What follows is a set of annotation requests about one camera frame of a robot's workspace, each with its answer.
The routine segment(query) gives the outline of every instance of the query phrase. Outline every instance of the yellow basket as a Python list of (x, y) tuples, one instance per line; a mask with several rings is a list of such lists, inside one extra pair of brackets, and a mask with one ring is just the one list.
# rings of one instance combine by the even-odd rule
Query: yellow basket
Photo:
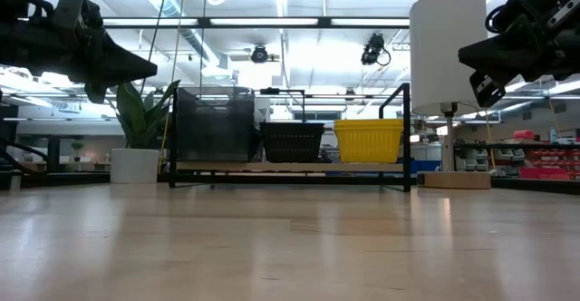
[(342, 162), (397, 162), (402, 120), (338, 120), (334, 132)]

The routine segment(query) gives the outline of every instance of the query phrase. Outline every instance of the white plant pot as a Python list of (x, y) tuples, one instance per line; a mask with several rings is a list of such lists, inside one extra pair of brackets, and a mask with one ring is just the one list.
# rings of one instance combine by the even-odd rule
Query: white plant pot
[(159, 156), (157, 150), (112, 150), (111, 183), (156, 183)]

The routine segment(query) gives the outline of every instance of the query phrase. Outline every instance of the green leaves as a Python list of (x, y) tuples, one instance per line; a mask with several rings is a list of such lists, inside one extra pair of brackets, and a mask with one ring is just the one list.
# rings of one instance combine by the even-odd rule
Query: green leaves
[(153, 92), (142, 100), (132, 83), (119, 85), (117, 118), (130, 148), (146, 149), (149, 146), (169, 113), (169, 105), (163, 106), (163, 104), (171, 97), (179, 83), (180, 81), (177, 80), (170, 84), (157, 104), (155, 104)]

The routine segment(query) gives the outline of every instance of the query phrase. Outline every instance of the potted plant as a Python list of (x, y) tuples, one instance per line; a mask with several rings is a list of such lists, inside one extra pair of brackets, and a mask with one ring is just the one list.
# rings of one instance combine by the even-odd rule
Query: potted plant
[(81, 161), (81, 157), (79, 156), (79, 151), (84, 147), (84, 145), (78, 141), (75, 141), (71, 144), (71, 148), (74, 150), (74, 161), (79, 162)]
[(153, 92), (141, 99), (132, 83), (119, 85), (117, 106), (111, 101), (109, 104), (117, 113), (128, 148), (111, 152), (111, 183), (157, 182), (159, 152), (148, 148), (157, 139), (158, 128), (169, 114), (169, 105), (165, 103), (179, 82), (170, 84), (157, 104)]

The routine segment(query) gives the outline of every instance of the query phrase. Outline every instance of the white cylindrical lampshade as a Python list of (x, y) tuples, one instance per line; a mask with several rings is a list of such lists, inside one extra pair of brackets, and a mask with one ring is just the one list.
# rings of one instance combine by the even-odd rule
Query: white cylindrical lampshade
[(412, 111), (441, 115), (440, 104), (457, 102), (457, 115), (479, 107), (469, 84), (474, 70), (458, 50), (488, 38), (486, 0), (420, 0), (411, 9)]

